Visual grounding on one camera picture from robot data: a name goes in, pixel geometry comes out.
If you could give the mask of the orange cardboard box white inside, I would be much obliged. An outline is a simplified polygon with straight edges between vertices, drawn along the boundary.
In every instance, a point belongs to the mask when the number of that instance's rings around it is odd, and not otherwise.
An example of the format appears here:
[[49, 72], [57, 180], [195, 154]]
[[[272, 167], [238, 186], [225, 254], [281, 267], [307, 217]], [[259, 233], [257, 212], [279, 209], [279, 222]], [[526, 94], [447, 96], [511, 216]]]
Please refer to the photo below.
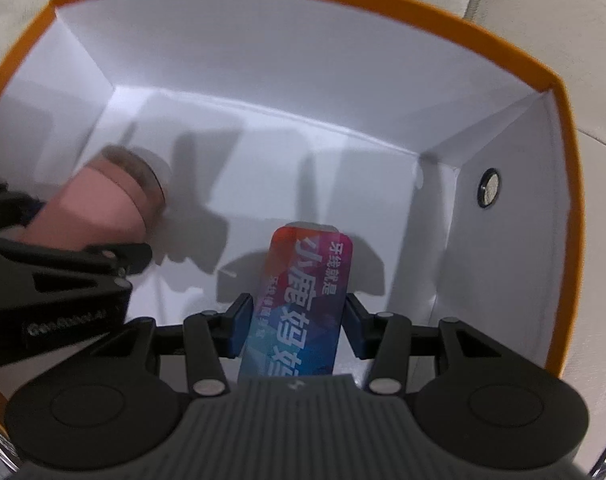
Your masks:
[[43, 200], [105, 145], [167, 208], [130, 316], [254, 292], [286, 224], [354, 246], [350, 289], [567, 359], [583, 197], [567, 91], [415, 0], [49, 0], [1, 50], [0, 178]]

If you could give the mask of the pink cylindrical bottle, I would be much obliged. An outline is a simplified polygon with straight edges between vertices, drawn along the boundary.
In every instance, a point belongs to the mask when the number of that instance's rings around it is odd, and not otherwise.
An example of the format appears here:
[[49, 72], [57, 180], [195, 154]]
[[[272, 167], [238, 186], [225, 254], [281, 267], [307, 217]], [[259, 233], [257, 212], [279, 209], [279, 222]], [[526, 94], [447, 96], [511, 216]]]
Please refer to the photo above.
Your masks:
[[146, 159], [111, 144], [42, 206], [18, 240], [61, 250], [138, 244], [158, 223], [165, 205], [162, 182]]

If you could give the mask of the colourful dental floss box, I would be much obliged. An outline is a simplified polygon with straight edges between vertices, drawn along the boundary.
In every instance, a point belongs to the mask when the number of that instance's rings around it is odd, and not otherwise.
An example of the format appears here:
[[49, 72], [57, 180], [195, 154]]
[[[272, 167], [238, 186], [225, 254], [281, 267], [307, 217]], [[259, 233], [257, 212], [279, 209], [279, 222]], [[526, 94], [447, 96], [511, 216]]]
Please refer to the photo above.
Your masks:
[[282, 226], [271, 237], [239, 377], [330, 375], [353, 243], [339, 231]]

